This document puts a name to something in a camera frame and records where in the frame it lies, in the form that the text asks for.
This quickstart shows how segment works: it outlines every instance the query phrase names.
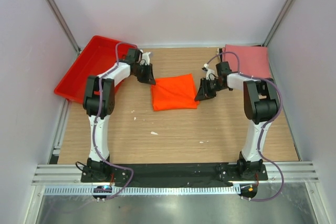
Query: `red plastic tray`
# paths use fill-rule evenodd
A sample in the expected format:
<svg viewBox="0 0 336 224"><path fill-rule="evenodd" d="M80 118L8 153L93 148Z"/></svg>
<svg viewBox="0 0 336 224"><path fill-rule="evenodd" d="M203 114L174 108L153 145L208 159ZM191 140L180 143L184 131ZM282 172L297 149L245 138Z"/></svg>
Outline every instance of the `red plastic tray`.
<svg viewBox="0 0 336 224"><path fill-rule="evenodd" d="M88 77L103 73L115 64L115 46L119 42L114 39L94 36L64 75L54 93L69 101L83 103ZM132 46L127 44L118 46L119 59L127 54L129 48Z"/></svg>

